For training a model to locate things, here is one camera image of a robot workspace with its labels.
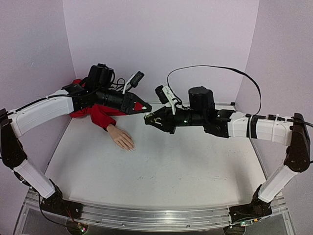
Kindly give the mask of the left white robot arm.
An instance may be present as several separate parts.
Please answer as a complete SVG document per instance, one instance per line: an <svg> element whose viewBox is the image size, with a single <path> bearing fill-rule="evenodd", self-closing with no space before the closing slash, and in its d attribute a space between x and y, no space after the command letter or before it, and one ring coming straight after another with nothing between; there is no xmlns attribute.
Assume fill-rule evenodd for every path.
<svg viewBox="0 0 313 235"><path fill-rule="evenodd" d="M43 211L81 217L83 205L63 198L59 187L29 160L19 138L54 118L69 115L95 104L119 110L127 115L147 113L149 103L127 90L112 88L115 73L104 64L93 65L82 84L70 84L55 93L18 109L0 111L0 157L3 164L25 185L33 188Z"/></svg>

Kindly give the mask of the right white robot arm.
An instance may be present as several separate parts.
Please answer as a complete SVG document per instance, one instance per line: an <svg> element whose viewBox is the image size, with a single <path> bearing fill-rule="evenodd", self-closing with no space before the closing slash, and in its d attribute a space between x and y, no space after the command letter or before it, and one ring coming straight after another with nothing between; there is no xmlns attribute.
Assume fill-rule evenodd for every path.
<svg viewBox="0 0 313 235"><path fill-rule="evenodd" d="M248 204L229 208L231 224L258 220L272 214L271 202L298 173L310 164L310 136L301 114L292 117L251 115L234 110L217 110L213 92L203 86L188 91L189 107L178 108L178 99L168 86L155 89L162 108L145 115L145 124L174 134L177 127L202 126L208 134L221 138L249 138L286 146L286 158L255 191Z"/></svg>

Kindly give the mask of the yellow nail polish bottle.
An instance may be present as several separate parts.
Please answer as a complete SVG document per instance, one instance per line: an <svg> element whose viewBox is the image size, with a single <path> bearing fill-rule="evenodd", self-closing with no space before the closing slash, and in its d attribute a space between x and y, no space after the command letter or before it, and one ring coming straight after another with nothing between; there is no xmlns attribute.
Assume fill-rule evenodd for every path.
<svg viewBox="0 0 313 235"><path fill-rule="evenodd" d="M151 118L153 115L154 115L154 113L153 113L153 112L150 112L150 113L145 113L145 115L144 115L144 119Z"/></svg>

